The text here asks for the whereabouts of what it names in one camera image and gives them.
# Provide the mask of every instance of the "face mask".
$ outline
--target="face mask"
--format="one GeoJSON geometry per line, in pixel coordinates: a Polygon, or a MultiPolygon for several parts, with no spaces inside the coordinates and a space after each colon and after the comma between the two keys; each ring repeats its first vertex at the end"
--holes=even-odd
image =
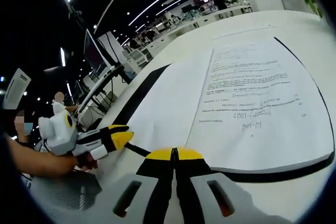
{"type": "Polygon", "coordinates": [[[33,123],[25,123],[24,124],[25,136],[30,135],[32,129],[33,129],[33,123]]]}

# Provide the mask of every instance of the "human hand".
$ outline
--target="human hand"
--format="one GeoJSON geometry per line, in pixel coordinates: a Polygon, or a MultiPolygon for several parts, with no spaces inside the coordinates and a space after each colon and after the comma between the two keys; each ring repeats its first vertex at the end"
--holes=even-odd
{"type": "Polygon", "coordinates": [[[94,160],[89,152],[77,156],[78,167],[82,170],[92,170],[98,168],[97,160],[94,160]]]}

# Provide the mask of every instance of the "desk surface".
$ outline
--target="desk surface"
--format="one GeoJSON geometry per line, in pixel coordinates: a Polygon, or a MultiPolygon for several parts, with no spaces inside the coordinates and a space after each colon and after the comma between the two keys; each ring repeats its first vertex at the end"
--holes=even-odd
{"type": "Polygon", "coordinates": [[[223,13],[229,13],[229,12],[232,12],[233,10],[238,10],[238,9],[242,9],[242,8],[247,8],[247,7],[250,7],[250,5],[247,5],[247,4],[241,4],[241,5],[237,5],[237,6],[233,6],[233,7],[229,7],[225,10],[218,10],[214,13],[210,13],[208,15],[205,15],[205,16],[201,16],[199,18],[196,18],[196,19],[193,19],[193,20],[189,20],[187,22],[184,22],[183,24],[181,24],[180,26],[177,26],[177,27],[174,27],[173,29],[171,29],[170,31],[167,31],[166,33],[163,33],[158,39],[161,39],[162,37],[167,37],[171,34],[174,34],[180,30],[182,30],[183,28],[187,27],[187,26],[190,26],[192,25],[193,23],[196,23],[196,22],[199,22],[201,21],[202,19],[206,19],[206,18],[209,18],[209,17],[212,17],[212,16],[216,16],[216,15],[219,15],[219,14],[223,14],[223,13]]]}
{"type": "MultiPolygon", "coordinates": [[[[200,50],[215,45],[223,45],[234,41],[253,40],[276,36],[301,60],[317,83],[328,107],[332,124],[336,125],[336,43],[331,30],[324,27],[318,16],[276,10],[256,12],[223,19],[207,26],[200,27],[180,36],[160,52],[130,83],[109,110],[99,127],[111,124],[121,109],[153,70],[193,57],[200,50]],[[261,24],[271,24],[272,28],[237,33],[212,40],[218,34],[231,33],[236,30],[248,30],[261,24]]],[[[104,189],[127,173],[135,173],[143,161],[143,157],[125,149],[117,162],[113,155],[99,162],[97,179],[104,189]]],[[[237,183],[248,191],[255,206],[269,215],[280,215],[289,220],[298,219],[314,202],[324,187],[332,169],[332,165],[311,175],[276,183],[237,183]]]]}

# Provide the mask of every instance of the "yellow robot fingertip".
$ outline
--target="yellow robot fingertip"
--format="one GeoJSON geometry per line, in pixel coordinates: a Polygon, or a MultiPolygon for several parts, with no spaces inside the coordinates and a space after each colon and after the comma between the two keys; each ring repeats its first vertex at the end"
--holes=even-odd
{"type": "Polygon", "coordinates": [[[129,132],[117,132],[113,133],[111,135],[112,141],[114,143],[114,146],[116,147],[117,150],[123,148],[126,143],[128,143],[134,136],[134,133],[129,131],[129,132]]]}

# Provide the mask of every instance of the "black ceiling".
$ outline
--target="black ceiling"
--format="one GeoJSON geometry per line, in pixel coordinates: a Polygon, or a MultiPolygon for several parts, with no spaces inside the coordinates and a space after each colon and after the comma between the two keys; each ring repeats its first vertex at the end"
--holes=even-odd
{"type": "MultiPolygon", "coordinates": [[[[6,0],[7,1],[7,50],[2,55],[0,76],[8,78],[20,67],[31,78],[28,95],[23,97],[20,109],[27,106],[36,108],[36,116],[51,113],[50,102],[57,91],[67,93],[66,82],[73,87],[75,80],[83,78],[90,66],[83,62],[83,33],[68,19],[64,0],[6,0]],[[61,67],[60,47],[75,51],[61,67]],[[52,74],[43,70],[58,67],[52,74]]],[[[91,29],[98,23],[111,0],[71,0],[76,10],[82,11],[83,18],[91,29]]],[[[161,0],[144,13],[132,26],[128,26],[139,13],[155,0],[115,0],[102,22],[97,35],[116,30],[115,36],[123,42],[125,35],[135,35],[135,26],[147,20],[153,22],[155,14],[163,9],[161,0]]],[[[0,83],[0,89],[6,84],[0,83]]]]}

